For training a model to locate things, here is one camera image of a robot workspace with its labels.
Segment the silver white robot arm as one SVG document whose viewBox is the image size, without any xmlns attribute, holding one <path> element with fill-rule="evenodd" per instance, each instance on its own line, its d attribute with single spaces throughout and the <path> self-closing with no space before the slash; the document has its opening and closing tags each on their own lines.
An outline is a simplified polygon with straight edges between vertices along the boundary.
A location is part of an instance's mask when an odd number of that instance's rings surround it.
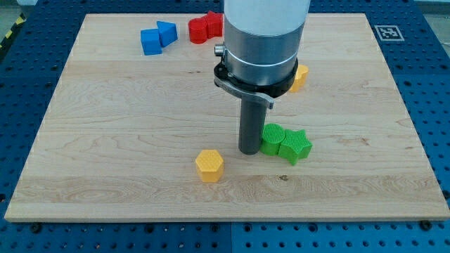
<svg viewBox="0 0 450 253">
<path fill-rule="evenodd" d="M 214 47 L 238 80 L 275 84 L 294 71 L 310 0 L 225 0 L 224 42 Z"/>
</svg>

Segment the yellow block behind arm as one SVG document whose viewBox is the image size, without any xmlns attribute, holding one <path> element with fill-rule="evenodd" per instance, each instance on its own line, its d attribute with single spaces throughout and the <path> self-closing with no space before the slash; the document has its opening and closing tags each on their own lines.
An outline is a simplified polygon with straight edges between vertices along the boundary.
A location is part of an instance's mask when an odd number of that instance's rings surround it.
<svg viewBox="0 0 450 253">
<path fill-rule="evenodd" d="M 289 89 L 289 92 L 294 93 L 298 92 L 306 83 L 307 76 L 309 74 L 309 67 L 306 65 L 298 65 L 297 71 L 295 74 L 294 82 Z"/>
</svg>

